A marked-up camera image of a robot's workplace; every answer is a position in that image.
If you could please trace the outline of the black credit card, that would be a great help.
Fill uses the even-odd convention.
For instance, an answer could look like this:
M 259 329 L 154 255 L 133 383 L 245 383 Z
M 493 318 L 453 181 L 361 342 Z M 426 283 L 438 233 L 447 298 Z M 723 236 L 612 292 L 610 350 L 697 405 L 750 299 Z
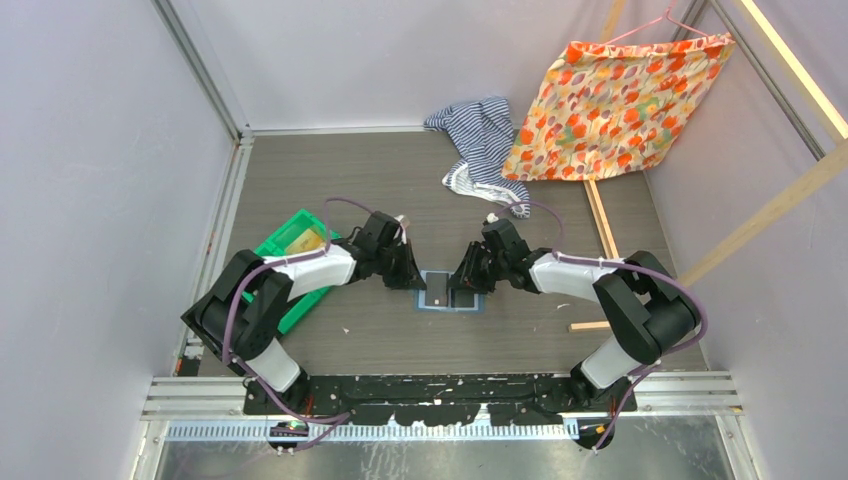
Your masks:
M 432 308 L 443 308 L 450 305 L 447 272 L 428 272 L 426 275 L 427 289 L 425 291 L 424 305 Z

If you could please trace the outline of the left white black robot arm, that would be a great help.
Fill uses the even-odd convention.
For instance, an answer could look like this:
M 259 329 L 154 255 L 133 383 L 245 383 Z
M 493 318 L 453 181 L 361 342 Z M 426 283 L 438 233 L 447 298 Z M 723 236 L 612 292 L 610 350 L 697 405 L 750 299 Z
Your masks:
M 187 327 L 239 375 L 269 386 L 280 412 L 298 412 L 307 375 L 278 340 L 279 323 L 308 294 L 381 277 L 392 290 L 423 290 L 400 220 L 372 212 L 364 226 L 316 250 L 282 257 L 237 252 L 211 288 L 181 316 Z

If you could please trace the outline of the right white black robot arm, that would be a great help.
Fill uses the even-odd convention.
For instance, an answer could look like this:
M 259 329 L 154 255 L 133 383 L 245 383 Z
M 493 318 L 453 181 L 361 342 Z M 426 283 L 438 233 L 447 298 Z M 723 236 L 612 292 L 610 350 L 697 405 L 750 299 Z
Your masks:
M 534 294 L 562 294 L 597 303 L 612 334 L 578 363 L 567 382 L 574 403 L 596 410 L 611 387 L 682 344 L 705 323 L 703 307 L 646 251 L 619 260 L 531 249 L 515 225 L 490 217 L 449 277 L 457 291 L 488 294 L 500 281 Z

